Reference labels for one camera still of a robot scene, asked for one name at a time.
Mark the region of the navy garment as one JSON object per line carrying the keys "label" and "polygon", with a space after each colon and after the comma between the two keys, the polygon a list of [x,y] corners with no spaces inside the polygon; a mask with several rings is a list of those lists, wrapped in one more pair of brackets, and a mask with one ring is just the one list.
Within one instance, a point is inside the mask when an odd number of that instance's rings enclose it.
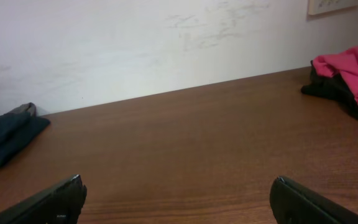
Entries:
{"label": "navy garment", "polygon": [[0,168],[37,137],[50,121],[29,112],[0,116]]}

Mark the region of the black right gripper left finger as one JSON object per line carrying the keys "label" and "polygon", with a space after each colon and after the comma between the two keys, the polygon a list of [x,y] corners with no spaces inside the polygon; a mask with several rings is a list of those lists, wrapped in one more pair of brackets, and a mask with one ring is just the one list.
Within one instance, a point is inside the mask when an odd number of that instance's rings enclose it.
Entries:
{"label": "black right gripper left finger", "polygon": [[77,224],[86,196],[77,174],[0,212],[0,224]]}

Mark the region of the black crumpled garment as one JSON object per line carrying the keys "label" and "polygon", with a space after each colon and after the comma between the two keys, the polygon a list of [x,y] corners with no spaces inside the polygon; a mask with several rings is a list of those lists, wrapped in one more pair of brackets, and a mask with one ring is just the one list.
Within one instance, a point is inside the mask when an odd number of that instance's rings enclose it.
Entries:
{"label": "black crumpled garment", "polygon": [[340,74],[332,78],[321,77],[311,62],[310,82],[302,86],[302,94],[337,101],[342,110],[358,120],[358,104]]}

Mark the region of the framed picture on wall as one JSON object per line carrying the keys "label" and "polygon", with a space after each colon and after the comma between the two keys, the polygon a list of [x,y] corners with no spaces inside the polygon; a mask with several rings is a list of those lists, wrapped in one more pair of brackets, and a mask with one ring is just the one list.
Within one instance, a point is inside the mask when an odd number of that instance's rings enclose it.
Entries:
{"label": "framed picture on wall", "polygon": [[315,16],[354,6],[358,6],[358,0],[309,0],[308,15]]}

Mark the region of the grey garment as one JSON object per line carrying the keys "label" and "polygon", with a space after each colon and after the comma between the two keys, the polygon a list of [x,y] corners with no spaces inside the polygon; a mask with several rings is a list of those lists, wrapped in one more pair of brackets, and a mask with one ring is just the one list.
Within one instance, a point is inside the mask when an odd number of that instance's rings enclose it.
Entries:
{"label": "grey garment", "polygon": [[31,116],[37,116],[37,108],[33,103],[25,103],[9,111],[9,113],[13,113],[13,114],[18,114],[23,112],[29,112]]}

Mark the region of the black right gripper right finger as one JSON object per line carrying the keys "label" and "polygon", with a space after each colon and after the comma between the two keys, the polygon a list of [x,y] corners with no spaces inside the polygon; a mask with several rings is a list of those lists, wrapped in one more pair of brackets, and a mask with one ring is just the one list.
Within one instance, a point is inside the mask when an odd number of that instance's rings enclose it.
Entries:
{"label": "black right gripper right finger", "polygon": [[358,224],[358,214],[285,176],[271,186],[270,207],[278,224]]}

